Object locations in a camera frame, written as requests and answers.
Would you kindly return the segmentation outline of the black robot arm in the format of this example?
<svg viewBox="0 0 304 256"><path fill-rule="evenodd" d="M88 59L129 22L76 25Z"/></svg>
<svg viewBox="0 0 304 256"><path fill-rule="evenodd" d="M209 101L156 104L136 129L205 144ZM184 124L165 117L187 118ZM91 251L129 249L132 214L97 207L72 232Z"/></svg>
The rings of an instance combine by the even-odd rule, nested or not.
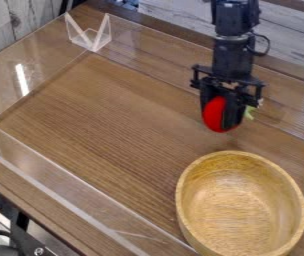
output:
<svg viewBox="0 0 304 256"><path fill-rule="evenodd" d="M252 76L254 57L268 54L271 40L254 28L260 24L259 0L212 0L215 26L212 64L192 66L191 87L200 92L201 118L217 133L235 129L250 107L262 104L264 82Z"/></svg>

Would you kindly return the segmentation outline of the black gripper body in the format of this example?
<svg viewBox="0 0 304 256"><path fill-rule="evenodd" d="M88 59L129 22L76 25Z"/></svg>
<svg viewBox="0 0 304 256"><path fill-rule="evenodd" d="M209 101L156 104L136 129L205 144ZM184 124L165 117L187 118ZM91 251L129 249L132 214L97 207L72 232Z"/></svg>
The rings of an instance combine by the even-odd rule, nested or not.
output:
<svg viewBox="0 0 304 256"><path fill-rule="evenodd" d="M247 106L258 107L266 84L252 76L254 57L264 56L267 52L258 52L255 45L256 34L240 37L217 36L212 64L192 66L191 87L200 91L201 83L212 84L220 90L220 96L233 92L244 99Z"/></svg>

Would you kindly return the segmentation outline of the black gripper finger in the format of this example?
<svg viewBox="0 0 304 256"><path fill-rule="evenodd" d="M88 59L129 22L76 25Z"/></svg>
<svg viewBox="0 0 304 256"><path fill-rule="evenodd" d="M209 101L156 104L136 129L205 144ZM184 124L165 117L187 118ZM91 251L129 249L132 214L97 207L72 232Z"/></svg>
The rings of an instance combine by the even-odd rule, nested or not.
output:
<svg viewBox="0 0 304 256"><path fill-rule="evenodd" d="M213 100L215 97L220 96L221 92L212 84L200 84L200 107L205 108L207 104Z"/></svg>
<svg viewBox="0 0 304 256"><path fill-rule="evenodd" d="M242 124L246 112L246 102L233 92L227 92L224 94L224 100L221 128L224 131L228 131Z"/></svg>

